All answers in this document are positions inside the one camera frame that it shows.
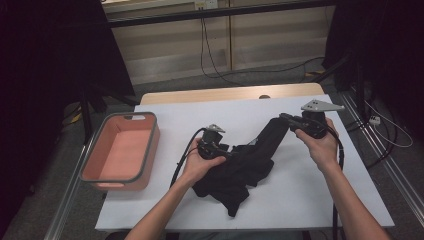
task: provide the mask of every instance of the plastic container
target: plastic container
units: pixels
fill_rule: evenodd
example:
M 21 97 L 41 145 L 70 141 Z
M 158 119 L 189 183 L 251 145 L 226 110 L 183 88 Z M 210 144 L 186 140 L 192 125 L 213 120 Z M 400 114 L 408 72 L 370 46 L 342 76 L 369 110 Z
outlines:
M 80 178 L 99 190 L 142 190 L 160 131 L 151 112 L 109 115 L 90 144 Z

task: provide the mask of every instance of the gray floor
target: gray floor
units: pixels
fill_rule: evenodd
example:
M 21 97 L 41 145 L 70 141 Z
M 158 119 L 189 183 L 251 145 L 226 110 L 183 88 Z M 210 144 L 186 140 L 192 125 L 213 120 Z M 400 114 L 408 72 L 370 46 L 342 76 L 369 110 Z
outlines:
M 304 78 L 305 70 L 308 72 L 322 69 L 320 60 L 316 60 L 307 64 L 305 69 L 299 67 L 290 71 L 275 71 L 295 65 L 250 69 L 261 71 L 272 70 L 274 72 L 245 72 L 228 75 L 225 77 L 226 81 L 220 78 L 208 78 L 202 75 L 143 84 L 134 87 L 137 92 L 135 99 L 139 100 L 143 94 L 148 92 L 237 87 L 240 85 L 285 84 L 300 81 L 308 82 L 311 78 Z M 331 78 L 324 81 L 322 86 L 334 103 L 341 103 L 341 97 L 335 90 L 334 82 Z M 109 106 L 106 113 L 93 112 L 91 114 L 95 127 L 99 126 L 102 119 L 109 113 L 132 110 L 131 107 L 113 99 L 106 99 L 106 102 Z M 387 113 L 384 103 L 376 101 L 376 104 L 382 112 Z M 354 121 L 346 112 L 341 113 L 340 117 L 346 125 Z M 396 116 L 396 119 L 401 124 L 401 116 Z M 367 144 L 361 131 L 353 131 L 350 135 L 364 163 L 367 165 L 372 163 L 377 158 L 377 155 L 369 144 Z M 81 153 L 83 139 L 84 131 L 81 121 L 63 128 L 56 149 L 50 159 L 50 164 L 46 167 L 39 181 L 35 183 L 35 194 L 27 197 L 24 201 L 3 239 L 24 240 L 44 238 Z M 421 141 L 418 139 L 414 140 L 415 143 L 410 148 L 394 148 L 391 156 L 395 159 L 411 185 L 422 197 L 424 195 L 424 178 L 422 177 L 424 173 L 424 148 Z M 405 142 L 407 142 L 407 139 L 400 136 L 399 143 Z M 395 239 L 423 239 L 424 229 L 422 223 L 418 221 L 415 213 L 411 210 L 410 205 L 405 200 L 402 192 L 399 191 L 384 165 L 379 164 L 372 168 L 370 175 L 396 224 L 396 227 L 388 229 L 391 235 Z M 103 193 L 94 190 L 89 185 L 81 183 L 77 189 L 77 197 L 74 199 L 68 220 L 64 225 L 61 239 L 105 239 L 107 236 L 106 233 L 94 230 L 103 198 Z M 331 233 L 328 230 L 314 230 L 312 231 L 312 238 L 331 239 Z

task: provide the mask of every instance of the table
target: table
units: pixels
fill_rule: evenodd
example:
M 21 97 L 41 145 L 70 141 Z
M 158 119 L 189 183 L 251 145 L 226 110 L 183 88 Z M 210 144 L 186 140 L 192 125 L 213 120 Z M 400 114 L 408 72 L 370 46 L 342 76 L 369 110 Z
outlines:
M 175 155 L 180 153 L 187 144 L 186 141 L 181 140 L 180 136 L 184 136 L 183 139 L 189 139 L 191 136 L 185 136 L 188 130 L 184 129 L 189 127 L 187 121 L 192 119 L 193 116 L 186 116 L 183 113 L 190 112 L 196 116 L 196 121 L 194 121 L 196 124 L 204 124 L 205 121 L 209 121 L 214 116 L 214 113 L 205 111 L 205 109 L 219 109 L 219 111 L 222 111 L 221 115 L 214 120 L 221 119 L 229 128 L 228 132 L 237 133 L 225 135 L 224 141 L 230 145 L 237 142 L 240 144 L 241 140 L 251 138 L 252 134 L 255 137 L 255 133 L 251 134 L 251 132 L 255 129 L 259 131 L 258 126 L 264 126 L 264 123 L 274 116 L 275 111 L 278 112 L 279 109 L 283 109 L 283 111 L 292 113 L 294 111 L 293 106 L 298 106 L 300 109 L 301 105 L 311 100 L 311 96 L 308 94 L 304 94 L 307 97 L 256 100 L 259 96 L 278 96 L 279 90 L 276 90 L 278 88 L 281 90 L 280 97 L 293 96 L 296 95 L 294 93 L 296 88 L 299 89 L 299 93 L 305 93 L 301 90 L 303 87 L 304 89 L 312 89 L 312 92 L 314 92 L 313 89 L 317 91 L 314 93 L 318 95 L 313 95 L 313 98 L 329 101 L 328 96 L 323 95 L 318 84 L 234 88 L 232 89 L 234 91 L 221 89 L 152 93 L 146 95 L 146 98 L 143 97 L 141 103 L 149 103 L 149 105 L 141 105 L 136 108 L 136 111 L 151 110 L 155 112 L 158 115 L 159 128 L 162 126 L 162 136 L 155 166 L 152 170 L 151 182 L 141 192 L 109 191 L 96 228 L 104 231 L 131 228 L 166 192 L 170 180 L 168 178 L 172 176 L 176 161 L 170 162 L 169 159 L 176 158 Z M 193 96 L 199 96 L 199 98 L 195 97 L 190 100 L 190 97 L 187 96 L 190 93 Z M 209 102 L 214 96 L 217 101 Z M 178 104 L 169 104 L 174 101 L 177 101 Z M 235 119 L 234 122 L 224 119 L 231 114 L 230 117 Z M 250 116 L 249 114 L 254 118 L 247 119 L 244 117 Z M 393 226 L 393 221 L 359 155 L 350 142 L 347 132 L 343 129 L 337 113 L 328 113 L 327 116 L 334 120 L 341 141 L 345 145 L 345 153 L 349 158 L 345 164 L 347 178 L 380 224 L 382 226 Z M 294 134 L 289 133 L 282 145 L 284 146 L 279 148 L 274 155 L 275 159 L 280 161 L 276 161 L 277 163 L 270 176 L 260 186 L 249 190 L 251 197 L 246 200 L 246 203 L 242 204 L 236 218 L 229 218 L 226 215 L 225 208 L 219 202 L 212 198 L 200 199 L 191 191 L 184 197 L 166 229 L 170 231 L 224 231 L 235 229 L 303 230 L 331 227 L 332 199 L 322 175 L 310 160 L 307 149 L 295 138 Z M 198 219 L 205 219 L 205 216 L 207 216 L 208 221 L 198 221 Z

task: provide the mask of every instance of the black fabric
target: black fabric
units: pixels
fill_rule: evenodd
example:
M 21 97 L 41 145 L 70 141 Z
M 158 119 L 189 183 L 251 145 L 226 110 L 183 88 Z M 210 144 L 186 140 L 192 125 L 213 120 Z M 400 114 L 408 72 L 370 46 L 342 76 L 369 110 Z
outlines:
M 234 155 L 209 170 L 193 189 L 199 197 L 211 195 L 235 217 L 240 204 L 249 197 L 246 186 L 256 187 L 268 176 L 274 155 L 289 126 L 280 118 L 271 119 L 258 137 L 247 145 L 235 146 Z

